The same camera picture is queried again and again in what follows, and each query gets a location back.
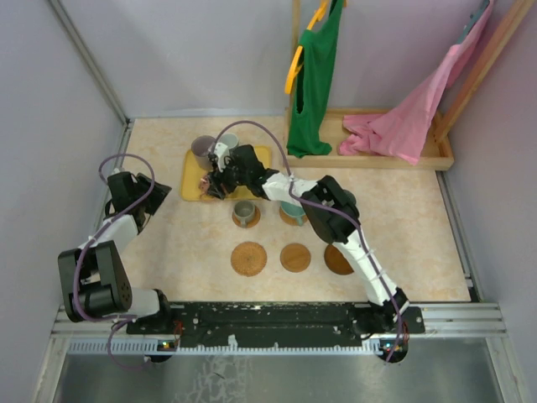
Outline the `small olive mug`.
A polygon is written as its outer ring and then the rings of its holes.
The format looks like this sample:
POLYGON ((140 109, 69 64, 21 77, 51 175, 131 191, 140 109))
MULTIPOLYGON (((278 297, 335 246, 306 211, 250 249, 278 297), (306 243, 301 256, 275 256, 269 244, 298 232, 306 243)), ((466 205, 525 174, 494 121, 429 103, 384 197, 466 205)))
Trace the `small olive mug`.
POLYGON ((238 219, 245 223, 252 219, 254 214, 255 205, 251 201, 238 201, 234 208, 233 212, 238 216, 238 219))

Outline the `pink mug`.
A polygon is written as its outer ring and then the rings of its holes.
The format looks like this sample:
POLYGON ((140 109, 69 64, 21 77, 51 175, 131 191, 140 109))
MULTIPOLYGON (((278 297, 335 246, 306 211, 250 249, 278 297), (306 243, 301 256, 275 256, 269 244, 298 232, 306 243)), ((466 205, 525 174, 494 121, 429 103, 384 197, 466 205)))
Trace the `pink mug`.
POLYGON ((214 197, 214 181, 213 172, 206 172, 198 183, 198 189, 200 190, 200 196, 214 197))

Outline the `purple mug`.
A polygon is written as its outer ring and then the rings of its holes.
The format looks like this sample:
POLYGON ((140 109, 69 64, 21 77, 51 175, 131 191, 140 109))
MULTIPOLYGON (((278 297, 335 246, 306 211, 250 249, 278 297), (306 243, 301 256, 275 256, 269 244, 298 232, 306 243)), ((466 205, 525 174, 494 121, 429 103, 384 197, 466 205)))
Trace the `purple mug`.
POLYGON ((205 171, 212 169, 209 152, 215 141, 216 139, 210 135, 201 135, 191 144, 190 150, 195 157, 196 163, 205 171))

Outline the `light wooden coaster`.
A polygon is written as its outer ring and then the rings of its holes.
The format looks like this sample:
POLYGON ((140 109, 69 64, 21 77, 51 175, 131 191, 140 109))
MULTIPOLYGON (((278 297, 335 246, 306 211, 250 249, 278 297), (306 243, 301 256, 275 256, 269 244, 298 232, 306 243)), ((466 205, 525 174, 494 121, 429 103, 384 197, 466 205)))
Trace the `light wooden coaster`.
POLYGON ((238 219, 238 216, 235 213, 232 214, 232 220, 234 224, 240 228, 252 228, 259 223, 260 219, 261 219, 261 212, 258 207, 255 207, 252 219, 245 223, 242 223, 238 219))

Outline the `teal mug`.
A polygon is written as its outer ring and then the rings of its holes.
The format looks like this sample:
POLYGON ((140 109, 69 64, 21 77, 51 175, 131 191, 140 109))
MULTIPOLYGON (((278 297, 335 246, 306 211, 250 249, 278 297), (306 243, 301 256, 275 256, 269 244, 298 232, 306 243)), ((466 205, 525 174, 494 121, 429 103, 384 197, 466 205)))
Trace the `teal mug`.
POLYGON ((284 211, 292 217, 300 217, 302 215, 306 215, 304 209, 301 206, 297 206, 292 203, 282 201, 280 203, 280 207, 282 207, 284 211))

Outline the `large woven rattan coaster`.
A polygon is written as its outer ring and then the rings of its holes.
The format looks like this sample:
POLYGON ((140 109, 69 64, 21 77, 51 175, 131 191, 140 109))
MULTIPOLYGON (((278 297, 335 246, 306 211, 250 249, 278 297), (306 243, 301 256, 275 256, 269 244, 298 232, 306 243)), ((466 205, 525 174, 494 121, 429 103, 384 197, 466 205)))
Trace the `large woven rattan coaster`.
POLYGON ((242 276, 258 275, 267 264, 265 248, 255 242, 240 243, 231 254, 231 266, 233 270, 242 276))

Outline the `small orange wooden coaster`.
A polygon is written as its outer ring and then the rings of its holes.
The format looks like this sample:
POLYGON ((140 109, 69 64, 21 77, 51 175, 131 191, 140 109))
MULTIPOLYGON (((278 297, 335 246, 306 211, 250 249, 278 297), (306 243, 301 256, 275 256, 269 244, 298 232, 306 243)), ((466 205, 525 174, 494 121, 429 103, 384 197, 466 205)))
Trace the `small orange wooden coaster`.
POLYGON ((310 251, 301 243, 290 243, 283 247, 280 253, 280 263, 291 273, 299 273, 306 270, 310 262, 310 251))

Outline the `large brown wooden coaster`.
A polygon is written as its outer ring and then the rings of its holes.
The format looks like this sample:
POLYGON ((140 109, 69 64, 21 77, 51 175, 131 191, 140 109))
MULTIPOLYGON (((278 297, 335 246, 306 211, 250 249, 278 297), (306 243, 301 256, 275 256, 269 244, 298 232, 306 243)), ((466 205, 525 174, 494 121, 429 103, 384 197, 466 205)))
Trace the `large brown wooden coaster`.
POLYGON ((326 267, 336 275, 350 275, 354 272, 343 254, 333 245, 327 245, 324 252, 326 267))

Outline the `dark speckled grey mug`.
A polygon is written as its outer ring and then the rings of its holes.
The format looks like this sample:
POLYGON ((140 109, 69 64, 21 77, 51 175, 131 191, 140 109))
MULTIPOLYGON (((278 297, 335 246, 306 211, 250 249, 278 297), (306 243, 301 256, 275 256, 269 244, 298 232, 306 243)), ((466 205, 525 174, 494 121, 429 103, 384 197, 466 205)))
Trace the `dark speckled grey mug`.
POLYGON ((344 190, 344 193, 347 196, 349 203, 352 204, 354 207, 356 207, 357 198, 349 190, 344 190))

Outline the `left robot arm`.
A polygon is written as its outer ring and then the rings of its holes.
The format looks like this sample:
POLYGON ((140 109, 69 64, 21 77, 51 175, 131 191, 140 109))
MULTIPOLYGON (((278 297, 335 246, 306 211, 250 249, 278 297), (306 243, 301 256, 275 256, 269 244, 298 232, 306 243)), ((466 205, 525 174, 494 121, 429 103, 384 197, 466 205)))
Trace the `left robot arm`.
POLYGON ((113 173, 106 183, 111 200, 98 235, 58 256, 63 302, 72 322, 128 313, 133 290, 120 253, 171 192, 170 186, 129 171, 113 173))

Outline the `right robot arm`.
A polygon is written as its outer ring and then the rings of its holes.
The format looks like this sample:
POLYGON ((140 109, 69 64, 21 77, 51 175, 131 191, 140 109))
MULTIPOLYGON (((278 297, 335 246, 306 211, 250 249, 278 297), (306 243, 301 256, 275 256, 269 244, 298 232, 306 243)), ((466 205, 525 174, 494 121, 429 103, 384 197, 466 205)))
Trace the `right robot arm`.
POLYGON ((209 196, 222 200, 243 186, 256 197, 301 208, 315 234, 335 247, 361 276, 368 302, 377 309, 376 325, 394 332, 404 323, 409 300, 382 269, 365 239, 357 204, 334 177, 309 181, 266 168, 249 144, 229 149, 218 142, 208 149, 207 158, 211 163, 205 178, 209 196))

